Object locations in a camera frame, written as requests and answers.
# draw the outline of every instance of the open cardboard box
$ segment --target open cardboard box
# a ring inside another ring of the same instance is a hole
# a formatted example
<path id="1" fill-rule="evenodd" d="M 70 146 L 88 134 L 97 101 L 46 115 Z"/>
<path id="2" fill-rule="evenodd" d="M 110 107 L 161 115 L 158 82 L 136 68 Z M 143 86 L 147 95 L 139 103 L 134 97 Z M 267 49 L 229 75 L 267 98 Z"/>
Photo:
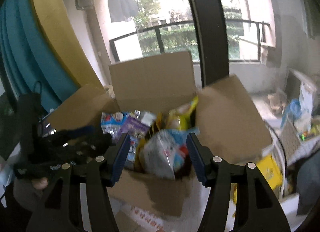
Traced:
<path id="1" fill-rule="evenodd" d="M 116 99 L 91 85 L 80 88 L 47 121 L 57 131 L 84 125 L 100 126 L 101 113 L 147 110 L 167 112 L 188 103 L 198 93 L 196 126 L 199 140 L 229 163 L 260 155 L 272 143 L 251 98 L 236 76 L 196 91 L 189 52 L 168 53 L 110 66 Z M 191 179 L 165 180 L 123 170 L 109 196 L 159 216 L 180 216 Z"/>

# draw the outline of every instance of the yellow package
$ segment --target yellow package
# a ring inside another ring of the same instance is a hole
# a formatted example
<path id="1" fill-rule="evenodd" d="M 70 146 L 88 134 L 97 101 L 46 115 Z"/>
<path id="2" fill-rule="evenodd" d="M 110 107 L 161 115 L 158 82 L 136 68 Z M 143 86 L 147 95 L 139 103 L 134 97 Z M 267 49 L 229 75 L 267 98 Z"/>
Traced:
<path id="1" fill-rule="evenodd" d="M 149 128 L 149 131 L 146 133 L 146 135 L 144 136 L 144 138 L 142 138 L 139 141 L 139 144 L 136 148 L 136 155 L 134 158 L 134 170 L 138 171 L 138 172 L 142 172 L 143 171 L 143 167 L 139 158 L 139 153 L 141 151 L 141 149 L 143 149 L 143 147 L 145 146 L 145 144 L 147 143 L 147 141 L 150 140 L 150 138 L 156 134 L 157 132 L 159 132 L 162 129 L 162 118 L 163 115 L 162 113 L 159 113 L 157 115 L 157 118 L 155 120 L 155 122 L 151 125 L 151 127 Z"/>
<path id="2" fill-rule="evenodd" d="M 187 130 L 191 128 L 190 116 L 192 112 L 196 109 L 199 102 L 198 96 L 195 96 L 193 100 L 185 105 L 178 107 L 177 109 L 171 110 L 169 112 L 169 117 L 166 129 L 177 129 L 177 130 Z"/>
<path id="3" fill-rule="evenodd" d="M 261 171 L 264 178 L 267 180 L 271 189 L 274 190 L 282 184 L 282 174 L 280 169 L 272 158 L 271 154 L 264 157 L 257 164 L 258 169 Z M 237 202 L 237 186 L 235 186 L 233 193 L 233 203 Z"/>

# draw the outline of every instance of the metal bolt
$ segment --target metal bolt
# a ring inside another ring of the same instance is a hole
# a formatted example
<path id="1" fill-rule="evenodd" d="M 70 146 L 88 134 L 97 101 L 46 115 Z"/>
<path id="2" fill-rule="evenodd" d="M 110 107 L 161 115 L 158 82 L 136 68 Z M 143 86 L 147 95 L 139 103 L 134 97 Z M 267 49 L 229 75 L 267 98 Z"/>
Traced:
<path id="1" fill-rule="evenodd" d="M 248 163 L 248 168 L 254 169 L 255 167 L 256 167 L 256 165 L 254 163 L 252 163 L 252 162 Z"/>
<path id="2" fill-rule="evenodd" d="M 96 162 L 102 162 L 102 161 L 104 161 L 104 157 L 103 156 L 96 157 Z"/>
<path id="3" fill-rule="evenodd" d="M 221 157 L 219 157 L 219 156 L 214 156 L 212 159 L 214 162 L 221 162 L 222 161 Z"/>
<path id="4" fill-rule="evenodd" d="M 69 169 L 70 168 L 70 164 L 69 163 L 65 163 L 62 165 L 62 169 Z"/>

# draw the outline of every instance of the black railing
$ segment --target black railing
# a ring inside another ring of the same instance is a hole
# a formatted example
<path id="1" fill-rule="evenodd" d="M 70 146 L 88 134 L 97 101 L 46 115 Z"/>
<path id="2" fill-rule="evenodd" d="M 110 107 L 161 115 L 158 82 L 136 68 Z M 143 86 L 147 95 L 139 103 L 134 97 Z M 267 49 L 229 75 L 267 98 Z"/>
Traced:
<path id="1" fill-rule="evenodd" d="M 269 26 L 269 23 L 252 21 L 252 20 L 242 20 L 242 19 L 226 19 L 226 22 L 252 23 L 252 24 L 256 25 L 256 28 L 257 28 L 258 59 L 254 60 L 254 61 L 260 62 L 260 60 L 261 60 L 261 40 L 265 40 L 264 26 L 265 25 Z M 134 31 L 134 32 L 125 34 L 123 36 L 120 36 L 120 37 L 117 37 L 117 38 L 114 38 L 114 39 L 110 39 L 109 42 L 110 42 L 110 48 L 111 48 L 113 57 L 114 57 L 116 62 L 120 61 L 119 60 L 118 51 L 116 49 L 115 41 L 130 37 L 130 36 L 133 36 L 133 35 L 138 34 L 138 33 L 151 31 L 151 30 L 154 30 L 156 32 L 156 38 L 157 38 L 157 42 L 158 42 L 160 53 L 161 54 L 165 53 L 163 41 L 162 41 L 161 34 L 160 34 L 160 29 L 161 28 L 165 28 L 165 27 L 181 25 L 181 24 L 190 24 L 190 23 L 194 23 L 194 21 L 193 20 L 187 20 L 187 21 L 179 21 L 179 22 L 173 22 L 173 23 L 168 23 L 168 24 L 162 24 L 162 25 L 157 25 L 157 26 L 153 26 L 153 27 L 150 27 L 150 28 Z M 262 25 L 262 33 L 261 34 L 260 34 L 260 25 Z M 252 62 L 252 61 L 253 60 L 250 60 L 250 61 L 249 60 L 232 60 L 232 62 Z"/>

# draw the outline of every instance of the dark blue fabric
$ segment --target dark blue fabric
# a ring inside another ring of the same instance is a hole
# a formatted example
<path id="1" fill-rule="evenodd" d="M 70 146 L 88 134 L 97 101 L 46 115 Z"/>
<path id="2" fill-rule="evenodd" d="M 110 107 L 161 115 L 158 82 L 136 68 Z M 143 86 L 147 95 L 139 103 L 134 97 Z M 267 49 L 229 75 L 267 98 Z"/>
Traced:
<path id="1" fill-rule="evenodd" d="M 18 94 L 42 83 L 42 106 L 57 108 L 77 86 L 39 31 L 30 0 L 6 0 L 0 9 L 0 47 L 8 77 Z"/>

